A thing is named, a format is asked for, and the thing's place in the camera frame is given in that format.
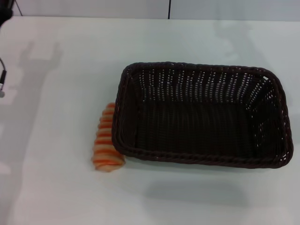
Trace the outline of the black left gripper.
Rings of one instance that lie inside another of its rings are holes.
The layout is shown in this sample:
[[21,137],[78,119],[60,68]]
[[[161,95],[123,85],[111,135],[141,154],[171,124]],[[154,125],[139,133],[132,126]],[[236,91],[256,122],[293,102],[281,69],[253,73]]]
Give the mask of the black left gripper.
[[14,0],[0,0],[0,24],[3,24],[13,16]]

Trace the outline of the orange striped spiral bread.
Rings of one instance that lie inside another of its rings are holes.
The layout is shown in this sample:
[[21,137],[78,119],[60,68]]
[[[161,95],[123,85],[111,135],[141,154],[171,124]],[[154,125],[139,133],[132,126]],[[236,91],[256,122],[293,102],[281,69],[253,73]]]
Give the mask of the orange striped spiral bread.
[[109,103],[102,111],[93,145],[91,161],[98,171],[112,172],[125,164],[125,157],[120,154],[112,142],[112,124],[115,103]]

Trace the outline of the dark brown woven basket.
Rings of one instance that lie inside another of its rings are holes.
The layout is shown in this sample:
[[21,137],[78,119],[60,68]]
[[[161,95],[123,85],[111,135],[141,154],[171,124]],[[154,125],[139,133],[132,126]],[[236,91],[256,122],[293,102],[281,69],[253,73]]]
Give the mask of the dark brown woven basket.
[[127,157],[180,164],[276,169],[293,157],[285,92],[259,67],[128,65],[112,142]]

